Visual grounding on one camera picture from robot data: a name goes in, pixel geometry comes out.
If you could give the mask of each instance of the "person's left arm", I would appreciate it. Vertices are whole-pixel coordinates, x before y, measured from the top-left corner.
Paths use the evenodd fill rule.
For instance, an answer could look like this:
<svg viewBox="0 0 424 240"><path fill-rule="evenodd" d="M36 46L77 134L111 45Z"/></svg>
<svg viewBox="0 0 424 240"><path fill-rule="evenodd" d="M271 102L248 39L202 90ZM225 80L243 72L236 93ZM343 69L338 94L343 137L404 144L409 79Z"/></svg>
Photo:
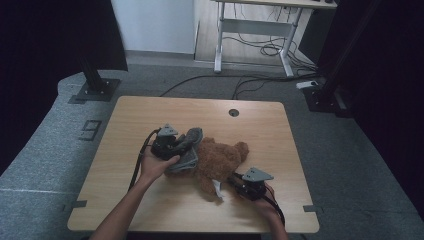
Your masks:
<svg viewBox="0 0 424 240"><path fill-rule="evenodd" d="M167 167L175 164L179 159L179 156L174 156L168 161L163 161L155 157L151 153L150 147L147 147L141 162L139 179L107 215L90 239L123 239L147 189Z"/></svg>

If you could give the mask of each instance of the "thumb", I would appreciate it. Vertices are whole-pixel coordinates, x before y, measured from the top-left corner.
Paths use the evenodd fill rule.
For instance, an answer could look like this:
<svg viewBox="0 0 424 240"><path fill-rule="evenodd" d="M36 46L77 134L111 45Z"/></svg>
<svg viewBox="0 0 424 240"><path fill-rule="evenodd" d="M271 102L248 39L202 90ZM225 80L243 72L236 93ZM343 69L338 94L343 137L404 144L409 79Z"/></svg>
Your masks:
<svg viewBox="0 0 424 240"><path fill-rule="evenodd" d="M168 161L166 161L166 163L168 163L167 165L168 166L171 166L171 165L173 165L173 164L175 164L175 163L177 163L178 162L178 160L180 160L180 155L176 155L176 156L173 156L172 158L170 158Z"/></svg>

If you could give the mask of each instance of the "wooden table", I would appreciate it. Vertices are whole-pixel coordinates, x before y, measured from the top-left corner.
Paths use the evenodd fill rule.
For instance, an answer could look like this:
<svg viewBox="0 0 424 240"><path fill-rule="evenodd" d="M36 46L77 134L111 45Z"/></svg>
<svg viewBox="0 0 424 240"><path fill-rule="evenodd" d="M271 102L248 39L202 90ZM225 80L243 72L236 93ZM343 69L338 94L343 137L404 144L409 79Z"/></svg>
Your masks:
<svg viewBox="0 0 424 240"><path fill-rule="evenodd" d="M297 25L303 8L312 9L335 9L337 4L326 3L324 0L319 2L312 0L212 0L221 3L221 9L218 19L218 44L215 50L215 73L221 72L222 64L222 35L224 32L230 33L244 33L256 34L267 36L279 36L286 38L286 43L280 52L281 62L283 63L284 70L288 77L292 77L293 71L288 59L288 52L290 45L293 41L294 34L296 33ZM296 17L292 23L269 22L269 21L251 21L244 19L228 19L224 17L225 3L244 3L255 5L273 5L273 6L287 6L296 7Z"/></svg>
<svg viewBox="0 0 424 240"><path fill-rule="evenodd" d="M237 117L229 114L239 111ZM140 148L149 133L170 123L186 133L201 127L204 136L234 145L245 141L250 153L237 170L257 167L275 177L269 184L292 233L314 233L316 214L304 212L311 196L286 117L278 102L185 98L121 97L113 111L78 201L68 222L71 230L95 230L126 194ZM247 200L223 186L222 202L201 192L195 178L160 177L149 188L130 231L148 232L268 232Z"/></svg>

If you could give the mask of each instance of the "desk leg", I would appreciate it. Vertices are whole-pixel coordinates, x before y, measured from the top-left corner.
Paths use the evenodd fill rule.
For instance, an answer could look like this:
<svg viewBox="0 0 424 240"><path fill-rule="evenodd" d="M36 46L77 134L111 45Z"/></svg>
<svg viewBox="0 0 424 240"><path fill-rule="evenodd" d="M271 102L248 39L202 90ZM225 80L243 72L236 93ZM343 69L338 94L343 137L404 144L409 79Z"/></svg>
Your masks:
<svg viewBox="0 0 424 240"><path fill-rule="evenodd" d="M215 50L215 73L221 72L221 63L222 63L222 32L224 27L224 11L225 11L225 3L222 3L221 12L219 14L219 22L218 22L218 45Z"/></svg>
<svg viewBox="0 0 424 240"><path fill-rule="evenodd" d="M297 9L296 19L292 23L289 36L287 38L286 44L284 45L283 51L280 52L281 61L283 62L284 70L286 71L287 77L293 77L293 71L290 66L290 60L288 59L288 53L290 50L290 45L293 41L294 34L296 33L297 25L299 23L300 15L302 15L303 8Z"/></svg>

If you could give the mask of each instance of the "brown stuffed animal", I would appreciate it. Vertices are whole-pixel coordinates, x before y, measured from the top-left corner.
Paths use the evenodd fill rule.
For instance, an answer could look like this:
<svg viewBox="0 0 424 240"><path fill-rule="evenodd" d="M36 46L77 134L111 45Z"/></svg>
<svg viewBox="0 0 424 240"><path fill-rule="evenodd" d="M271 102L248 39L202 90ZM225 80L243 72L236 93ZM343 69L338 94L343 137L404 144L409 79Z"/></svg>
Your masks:
<svg viewBox="0 0 424 240"><path fill-rule="evenodd" d="M249 148L246 143L238 142L234 146L216 143L215 139L205 137L199 144L197 166L190 171L166 174L168 177L194 175L200 188L211 195L217 195L213 181L226 182L227 178L243 163Z"/></svg>

